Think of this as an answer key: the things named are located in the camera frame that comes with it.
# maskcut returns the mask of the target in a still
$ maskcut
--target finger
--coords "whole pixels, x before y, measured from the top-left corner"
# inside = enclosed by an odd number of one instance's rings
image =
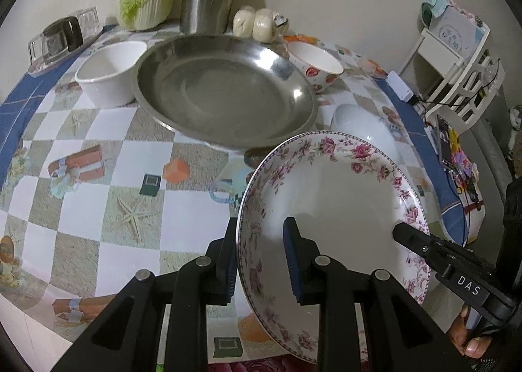
[[[469,306],[466,306],[465,304],[462,306],[462,310],[460,311],[460,317],[465,318],[468,316]]]
[[[465,355],[473,359],[480,359],[491,344],[491,337],[480,336],[473,338],[467,345]]]
[[[453,323],[448,330],[448,335],[456,348],[464,350],[464,345],[468,340],[468,330],[466,329],[464,318],[457,316],[455,320],[453,320]]]

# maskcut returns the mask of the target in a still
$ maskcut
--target floral plate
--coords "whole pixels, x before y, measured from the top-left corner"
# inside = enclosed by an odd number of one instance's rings
[[[292,294],[283,221],[296,218],[301,235],[348,269],[387,269],[419,304],[430,269],[393,240],[396,223],[428,233],[422,206],[404,174],[380,150],[339,132],[304,133],[279,145],[259,165],[238,219],[238,270],[258,320],[284,349],[317,359],[319,311]],[[358,309],[361,360],[367,351]]]

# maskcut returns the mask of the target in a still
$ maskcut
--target metal tray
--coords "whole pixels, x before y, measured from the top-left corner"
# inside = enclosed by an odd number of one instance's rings
[[[134,95],[156,122],[225,147],[278,145],[317,116],[304,76],[249,39],[180,36],[150,48],[135,73]]]

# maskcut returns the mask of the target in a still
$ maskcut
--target metal bolt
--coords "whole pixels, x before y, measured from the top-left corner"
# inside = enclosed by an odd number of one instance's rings
[[[212,263],[212,259],[208,256],[200,256],[196,259],[196,264],[202,268]]]
[[[390,273],[387,270],[378,269],[375,271],[375,277],[379,281],[387,281],[388,279],[390,279]]]
[[[136,272],[135,275],[136,279],[140,282],[147,281],[150,277],[150,270],[148,269],[140,269]]]
[[[315,257],[315,264],[317,264],[318,266],[328,266],[330,264],[330,257],[317,256]]]

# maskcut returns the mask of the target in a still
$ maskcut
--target white tile floor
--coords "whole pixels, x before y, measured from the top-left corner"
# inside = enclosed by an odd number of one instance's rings
[[[71,343],[0,295],[0,322],[34,372],[49,372]]]

